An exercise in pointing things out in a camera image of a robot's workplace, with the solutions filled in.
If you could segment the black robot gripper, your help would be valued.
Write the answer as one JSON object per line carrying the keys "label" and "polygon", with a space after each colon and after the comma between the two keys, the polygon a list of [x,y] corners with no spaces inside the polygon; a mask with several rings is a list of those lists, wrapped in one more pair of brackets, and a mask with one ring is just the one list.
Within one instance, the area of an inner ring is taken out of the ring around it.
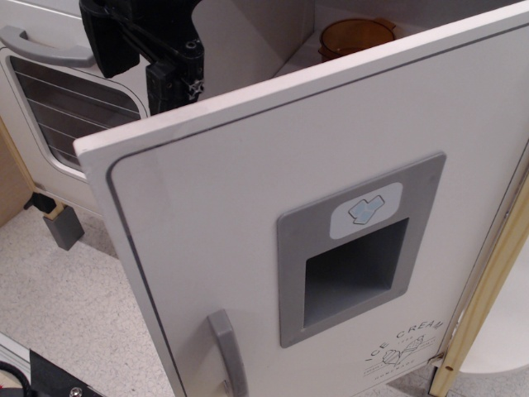
{"label": "black robot gripper", "polygon": [[193,24],[197,1],[81,1],[89,44],[110,79],[145,68],[150,115],[181,108],[203,92],[205,50]]}

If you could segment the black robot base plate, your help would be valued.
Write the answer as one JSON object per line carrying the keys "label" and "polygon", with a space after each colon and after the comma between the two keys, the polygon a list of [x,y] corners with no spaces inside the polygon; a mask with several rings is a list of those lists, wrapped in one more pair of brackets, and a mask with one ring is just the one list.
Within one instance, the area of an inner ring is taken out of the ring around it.
{"label": "black robot base plate", "polygon": [[97,390],[30,350],[31,388],[34,396],[102,397]]}

